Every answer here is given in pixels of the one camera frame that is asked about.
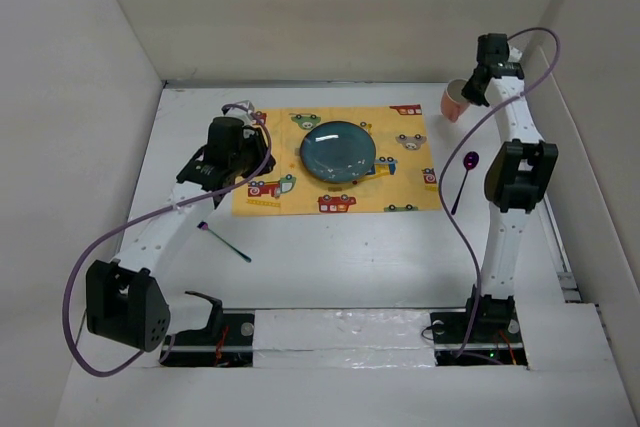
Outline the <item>pink paper cup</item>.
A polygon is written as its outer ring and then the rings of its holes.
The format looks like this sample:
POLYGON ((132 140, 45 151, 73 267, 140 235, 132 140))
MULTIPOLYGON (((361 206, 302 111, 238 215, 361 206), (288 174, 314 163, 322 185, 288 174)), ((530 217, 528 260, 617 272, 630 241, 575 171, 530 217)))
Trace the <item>pink paper cup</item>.
POLYGON ((456 123, 470 106, 470 102, 462 94, 466 83, 465 79, 451 80, 443 91, 440 101, 441 114, 452 123, 456 123))

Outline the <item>dark teal patterned plate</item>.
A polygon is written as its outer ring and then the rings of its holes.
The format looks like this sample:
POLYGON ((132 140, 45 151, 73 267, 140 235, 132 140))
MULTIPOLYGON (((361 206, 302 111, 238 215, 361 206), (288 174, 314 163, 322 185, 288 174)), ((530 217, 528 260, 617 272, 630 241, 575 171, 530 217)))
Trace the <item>dark teal patterned plate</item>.
POLYGON ((376 145, 359 125, 331 121, 312 129, 302 140, 299 155, 315 179, 344 184, 364 177, 376 160, 376 145))

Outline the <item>iridescent purple spoon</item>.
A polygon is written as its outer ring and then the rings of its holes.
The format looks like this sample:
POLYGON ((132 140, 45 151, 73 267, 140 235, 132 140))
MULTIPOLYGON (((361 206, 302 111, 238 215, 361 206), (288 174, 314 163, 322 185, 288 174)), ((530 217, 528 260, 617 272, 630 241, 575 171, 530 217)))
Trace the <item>iridescent purple spoon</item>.
POLYGON ((458 208, 459 208, 459 203, 460 203, 460 200, 461 200, 461 197, 462 197, 462 193, 463 193, 464 187, 466 185, 466 181, 467 181, 468 175, 472 170, 474 170, 477 167, 477 165, 479 163, 479 159, 480 159, 479 154, 476 151, 470 151, 470 152, 465 154, 465 156, 463 158, 463 166, 464 166, 464 169, 465 169, 465 173, 464 173, 463 179, 461 181, 461 184, 460 184, 457 196, 455 198, 454 204, 453 204, 453 206, 451 208, 451 215, 455 215, 457 213, 458 208))

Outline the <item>yellow vehicle-print cloth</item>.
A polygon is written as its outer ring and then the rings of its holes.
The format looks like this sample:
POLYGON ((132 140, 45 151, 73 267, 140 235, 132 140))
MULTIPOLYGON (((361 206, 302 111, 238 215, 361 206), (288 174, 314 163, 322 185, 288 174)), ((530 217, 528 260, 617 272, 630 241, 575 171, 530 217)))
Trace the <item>yellow vehicle-print cloth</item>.
POLYGON ((274 141, 276 166, 233 192, 235 216, 393 213, 438 210, 435 164, 419 104, 258 109, 274 141), (313 178, 299 156, 303 138, 323 123, 345 121, 369 134, 376 159, 358 180, 313 178))

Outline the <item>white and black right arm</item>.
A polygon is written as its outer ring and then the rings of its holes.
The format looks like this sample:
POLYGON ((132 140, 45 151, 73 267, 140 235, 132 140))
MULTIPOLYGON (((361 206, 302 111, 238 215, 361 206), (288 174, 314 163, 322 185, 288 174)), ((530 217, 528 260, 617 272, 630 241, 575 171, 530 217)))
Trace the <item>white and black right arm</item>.
POLYGON ((476 61, 462 95, 490 109, 501 142, 484 180, 490 225, 480 280, 462 316, 465 334, 479 342, 511 322, 521 237, 546 193, 558 148, 544 141, 535 126, 524 93, 524 71, 511 58, 508 36, 480 36, 476 61))

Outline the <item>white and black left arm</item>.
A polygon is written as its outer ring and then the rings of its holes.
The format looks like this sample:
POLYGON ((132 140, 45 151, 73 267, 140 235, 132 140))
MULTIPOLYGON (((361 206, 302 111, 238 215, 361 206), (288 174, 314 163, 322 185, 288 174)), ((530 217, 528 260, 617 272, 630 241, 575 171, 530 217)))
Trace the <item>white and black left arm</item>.
POLYGON ((97 336, 143 352, 165 339, 171 314, 160 287, 197 223, 236 188, 273 170, 263 124, 249 104, 228 104, 212 120, 206 144, 176 177, 166 206, 109 262, 86 272, 86 321, 97 336))

